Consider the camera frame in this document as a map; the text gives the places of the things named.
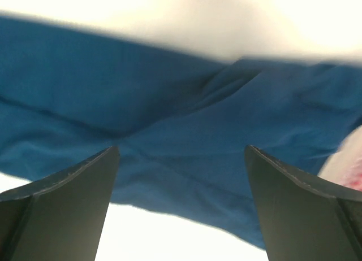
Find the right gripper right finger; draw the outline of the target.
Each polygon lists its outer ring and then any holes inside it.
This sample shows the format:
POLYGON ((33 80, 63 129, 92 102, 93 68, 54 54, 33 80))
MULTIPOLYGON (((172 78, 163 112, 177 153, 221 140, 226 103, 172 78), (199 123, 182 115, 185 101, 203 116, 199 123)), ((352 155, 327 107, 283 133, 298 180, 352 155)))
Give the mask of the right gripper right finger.
POLYGON ((245 164, 272 261, 361 261, 361 192, 247 146, 245 164))

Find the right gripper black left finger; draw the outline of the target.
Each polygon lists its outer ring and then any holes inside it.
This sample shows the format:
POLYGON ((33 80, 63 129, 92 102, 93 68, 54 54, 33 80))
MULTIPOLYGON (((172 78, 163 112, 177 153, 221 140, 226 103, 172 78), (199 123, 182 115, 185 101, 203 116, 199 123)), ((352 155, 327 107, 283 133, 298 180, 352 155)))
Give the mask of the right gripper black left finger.
POLYGON ((110 147, 1 193, 1 260, 95 260, 118 171, 110 147))

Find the blue t shirt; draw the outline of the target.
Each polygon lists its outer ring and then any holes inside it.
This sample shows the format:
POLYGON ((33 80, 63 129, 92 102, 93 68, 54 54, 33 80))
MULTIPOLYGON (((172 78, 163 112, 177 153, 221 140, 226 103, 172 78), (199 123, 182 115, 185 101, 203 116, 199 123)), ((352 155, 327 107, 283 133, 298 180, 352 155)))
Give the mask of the blue t shirt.
POLYGON ((244 163, 256 146, 317 174, 361 125, 361 67, 219 63, 1 17, 1 171, 38 180, 117 146, 112 202, 259 248, 244 163))

